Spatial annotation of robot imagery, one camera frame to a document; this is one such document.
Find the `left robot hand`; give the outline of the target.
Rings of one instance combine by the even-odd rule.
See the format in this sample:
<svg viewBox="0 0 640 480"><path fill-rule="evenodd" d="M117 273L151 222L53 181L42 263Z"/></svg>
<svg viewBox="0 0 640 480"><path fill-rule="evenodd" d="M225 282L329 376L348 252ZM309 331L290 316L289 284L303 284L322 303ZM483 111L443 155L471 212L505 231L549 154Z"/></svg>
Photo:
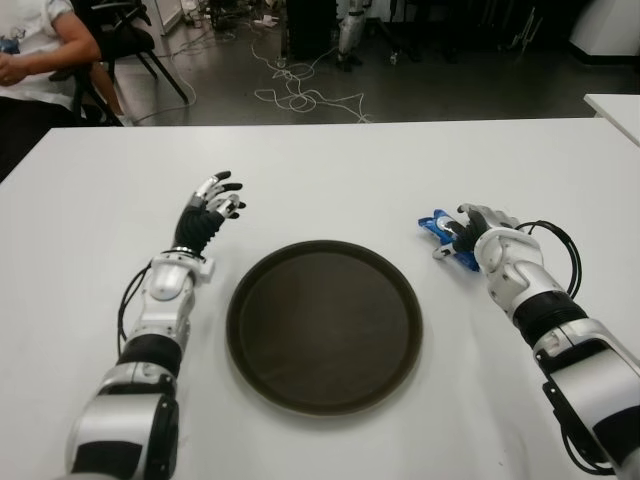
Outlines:
<svg viewBox="0 0 640 480"><path fill-rule="evenodd" d="M240 217L246 207L238 194L243 184L229 182L230 177L230 171L216 173L193 192L176 224L173 249L200 256L226 220Z"/></svg>

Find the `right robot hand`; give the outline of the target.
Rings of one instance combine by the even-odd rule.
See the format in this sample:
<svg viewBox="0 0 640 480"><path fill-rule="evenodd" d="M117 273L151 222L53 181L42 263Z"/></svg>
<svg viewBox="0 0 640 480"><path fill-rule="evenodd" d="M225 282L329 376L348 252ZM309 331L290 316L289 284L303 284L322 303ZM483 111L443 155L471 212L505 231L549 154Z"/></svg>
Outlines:
<svg viewBox="0 0 640 480"><path fill-rule="evenodd" d="M484 205L463 203L457 207L457 212L466 214L468 223L452 241L433 252L434 259L441 260L458 253L473 252L478 239L492 228L515 229L519 225L516 217Z"/></svg>

